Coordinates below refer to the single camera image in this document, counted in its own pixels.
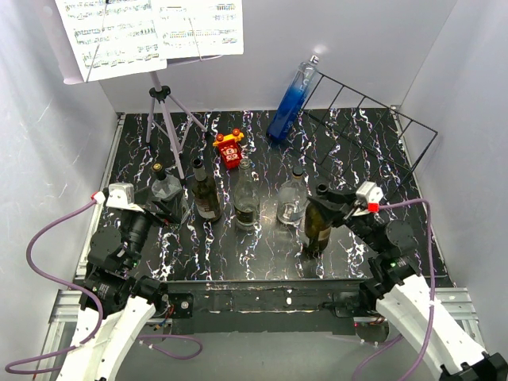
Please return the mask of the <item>blue glass bottle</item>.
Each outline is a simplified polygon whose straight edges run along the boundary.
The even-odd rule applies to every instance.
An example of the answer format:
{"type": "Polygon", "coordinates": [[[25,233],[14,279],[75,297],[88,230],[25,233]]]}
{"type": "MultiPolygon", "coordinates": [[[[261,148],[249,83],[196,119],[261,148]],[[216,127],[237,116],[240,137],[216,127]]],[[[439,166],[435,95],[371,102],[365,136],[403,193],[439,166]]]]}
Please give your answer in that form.
{"type": "Polygon", "coordinates": [[[287,138],[309,94],[314,76],[317,73],[318,63],[319,57],[312,55],[307,61],[299,64],[294,78],[287,88],[271,124],[267,128],[266,135],[271,140],[280,142],[287,138]]]}

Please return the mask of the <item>clear bottle with blue label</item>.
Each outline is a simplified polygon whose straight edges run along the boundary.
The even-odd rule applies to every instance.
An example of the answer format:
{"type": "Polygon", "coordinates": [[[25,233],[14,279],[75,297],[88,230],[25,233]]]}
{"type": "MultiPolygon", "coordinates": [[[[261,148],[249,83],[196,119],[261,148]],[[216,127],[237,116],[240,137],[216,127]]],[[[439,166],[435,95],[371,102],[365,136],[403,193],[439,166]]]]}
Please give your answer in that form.
{"type": "Polygon", "coordinates": [[[304,180],[304,170],[294,166],[292,175],[279,189],[276,217],[284,225],[300,225],[305,211],[308,187],[304,180]]]}

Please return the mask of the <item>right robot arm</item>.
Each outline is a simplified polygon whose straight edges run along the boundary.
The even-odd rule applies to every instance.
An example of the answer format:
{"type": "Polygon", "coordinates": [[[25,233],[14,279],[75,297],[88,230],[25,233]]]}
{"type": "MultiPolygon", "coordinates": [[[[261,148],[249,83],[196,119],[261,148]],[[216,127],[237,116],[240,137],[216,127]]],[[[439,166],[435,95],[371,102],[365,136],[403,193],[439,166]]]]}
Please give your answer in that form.
{"type": "Polygon", "coordinates": [[[359,304],[368,315],[385,317],[418,357],[402,375],[406,380],[425,364],[436,380],[505,380],[507,362],[489,353],[470,337],[436,297],[436,280],[426,279],[412,261],[414,231],[403,220],[377,221],[376,214],[391,209],[381,203],[383,191],[364,182],[357,190],[331,190],[320,183],[308,198],[311,214],[306,235],[318,248],[317,229],[343,225],[375,252],[369,259],[370,279],[359,285],[359,304]]]}

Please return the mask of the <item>small clear black-cap bottle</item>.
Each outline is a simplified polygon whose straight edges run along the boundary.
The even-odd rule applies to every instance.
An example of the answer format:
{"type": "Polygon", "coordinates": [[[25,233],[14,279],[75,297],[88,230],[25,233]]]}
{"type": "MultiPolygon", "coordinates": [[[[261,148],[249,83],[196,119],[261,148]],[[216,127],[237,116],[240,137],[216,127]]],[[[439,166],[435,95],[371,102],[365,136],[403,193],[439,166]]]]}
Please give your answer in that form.
{"type": "Polygon", "coordinates": [[[152,165],[152,172],[155,176],[154,183],[152,184],[153,196],[167,200],[172,198],[177,199],[181,206],[181,222],[170,223],[183,224],[190,214],[190,207],[188,206],[181,182],[173,175],[168,174],[164,165],[159,162],[152,165]]]}

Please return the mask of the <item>tall clear bottle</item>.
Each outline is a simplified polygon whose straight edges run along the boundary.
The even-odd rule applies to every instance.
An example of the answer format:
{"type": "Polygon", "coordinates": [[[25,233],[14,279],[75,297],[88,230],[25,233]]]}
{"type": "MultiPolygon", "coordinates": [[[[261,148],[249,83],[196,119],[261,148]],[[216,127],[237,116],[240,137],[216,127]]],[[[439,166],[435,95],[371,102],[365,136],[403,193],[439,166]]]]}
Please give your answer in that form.
{"type": "Polygon", "coordinates": [[[260,196],[248,157],[239,163],[239,179],[233,192],[233,207],[237,223],[243,228],[253,227],[260,217],[260,196]]]}

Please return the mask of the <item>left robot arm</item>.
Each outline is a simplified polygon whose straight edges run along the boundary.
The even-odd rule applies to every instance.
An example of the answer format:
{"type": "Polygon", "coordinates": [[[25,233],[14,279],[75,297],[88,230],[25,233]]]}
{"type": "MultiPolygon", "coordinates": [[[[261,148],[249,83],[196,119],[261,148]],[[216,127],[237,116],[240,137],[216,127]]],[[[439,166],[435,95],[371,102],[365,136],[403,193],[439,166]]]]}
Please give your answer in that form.
{"type": "Polygon", "coordinates": [[[150,228],[164,221],[137,204],[130,183],[110,184],[94,199],[120,210],[121,224],[98,229],[90,240],[74,350],[63,362],[60,380],[115,379],[148,320],[167,317],[174,309],[167,286],[130,275],[140,263],[150,228]]]}

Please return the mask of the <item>green wine bottle silver neck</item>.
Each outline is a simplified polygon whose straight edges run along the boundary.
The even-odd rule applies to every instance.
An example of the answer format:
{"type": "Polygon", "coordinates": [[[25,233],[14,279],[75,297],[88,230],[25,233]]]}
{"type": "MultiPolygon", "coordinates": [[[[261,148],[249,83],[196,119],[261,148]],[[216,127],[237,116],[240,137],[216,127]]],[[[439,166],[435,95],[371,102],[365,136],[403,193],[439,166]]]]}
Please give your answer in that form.
{"type": "Polygon", "coordinates": [[[329,243],[331,227],[325,223],[318,208],[308,203],[305,213],[304,231],[308,238],[305,251],[308,256],[317,256],[325,250],[329,243]]]}

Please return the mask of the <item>dark green wine bottle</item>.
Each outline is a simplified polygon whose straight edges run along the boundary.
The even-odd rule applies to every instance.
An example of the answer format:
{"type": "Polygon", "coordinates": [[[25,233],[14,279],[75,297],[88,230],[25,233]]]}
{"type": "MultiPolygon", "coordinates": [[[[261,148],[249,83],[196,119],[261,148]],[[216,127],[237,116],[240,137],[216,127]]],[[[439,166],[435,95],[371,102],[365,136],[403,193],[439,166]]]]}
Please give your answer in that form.
{"type": "Polygon", "coordinates": [[[191,188],[198,214],[207,221],[216,221],[221,216],[221,201],[212,175],[206,172],[200,159],[192,162],[195,181],[191,188]]]}

